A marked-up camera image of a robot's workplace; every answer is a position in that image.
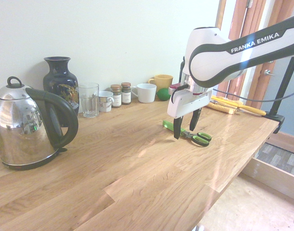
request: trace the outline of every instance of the drinking glass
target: drinking glass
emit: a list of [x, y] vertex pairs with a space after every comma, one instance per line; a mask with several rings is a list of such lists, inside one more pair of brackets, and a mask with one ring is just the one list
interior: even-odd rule
[[99, 84], [79, 84], [80, 101], [83, 107], [83, 115], [87, 118], [99, 115]]

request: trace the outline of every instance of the white mug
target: white mug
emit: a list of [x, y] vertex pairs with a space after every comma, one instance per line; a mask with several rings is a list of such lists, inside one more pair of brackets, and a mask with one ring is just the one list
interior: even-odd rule
[[100, 102], [100, 107], [99, 107], [100, 112], [110, 112], [110, 110], [112, 110], [112, 104], [114, 103], [113, 93], [106, 90], [100, 91], [99, 102]]
[[141, 103], [152, 103], [155, 101], [157, 86], [151, 83], [140, 83], [136, 87], [131, 88], [133, 95], [138, 97]]

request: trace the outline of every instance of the scissors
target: scissors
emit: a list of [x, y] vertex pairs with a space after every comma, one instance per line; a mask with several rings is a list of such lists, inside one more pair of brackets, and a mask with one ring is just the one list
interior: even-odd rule
[[[166, 120], [163, 120], [162, 125], [167, 129], [174, 131], [174, 125]], [[203, 147], [207, 147], [209, 145], [209, 141], [211, 141], [211, 136], [204, 132], [198, 132], [196, 134], [192, 134], [185, 129], [181, 128], [180, 135], [184, 138], [190, 138], [194, 143], [201, 145]]]

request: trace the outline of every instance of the white robot link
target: white robot link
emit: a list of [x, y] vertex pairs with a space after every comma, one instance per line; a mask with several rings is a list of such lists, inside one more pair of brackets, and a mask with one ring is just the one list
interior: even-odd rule
[[170, 98], [167, 113], [174, 118], [179, 138], [182, 118], [193, 112], [193, 131], [212, 87], [239, 77], [245, 69], [294, 56], [294, 17], [237, 40], [229, 40], [216, 27], [196, 28], [190, 34], [180, 87]]

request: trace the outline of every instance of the black cable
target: black cable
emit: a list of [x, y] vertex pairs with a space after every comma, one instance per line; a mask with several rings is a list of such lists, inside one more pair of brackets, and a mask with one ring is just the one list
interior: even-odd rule
[[171, 96], [172, 103], [174, 103], [173, 102], [173, 98], [174, 98], [175, 92], [176, 91], [179, 91], [179, 90], [187, 89], [188, 87], [189, 87], [189, 85], [188, 84], [185, 84], [185, 85], [182, 85], [182, 86], [179, 86], [178, 88], [176, 88], [176, 90], [174, 90], [174, 92], [172, 93], [172, 96]]
[[250, 99], [247, 99], [247, 98], [243, 98], [243, 97], [241, 97], [241, 96], [239, 96], [239, 95], [235, 95], [235, 94], [228, 93], [228, 92], [225, 92], [225, 91], [221, 91], [221, 90], [217, 90], [217, 89], [213, 89], [213, 90], [218, 91], [218, 92], [220, 92], [220, 93], [227, 94], [227, 95], [233, 95], [233, 96], [236, 96], [236, 97], [241, 98], [241, 99], [243, 99], [243, 100], [249, 100], [249, 101], [252, 101], [252, 102], [262, 102], [262, 103], [264, 103], [264, 102], [275, 102], [275, 101], [280, 101], [280, 100], [284, 100], [284, 99], [289, 98], [289, 97], [291, 97], [291, 96], [294, 95], [294, 93], [292, 93], [292, 94], [290, 94], [290, 95], [287, 95], [287, 96], [284, 96], [284, 97], [282, 97], [282, 98], [278, 98], [278, 99], [275, 99], [275, 100], [250, 100]]

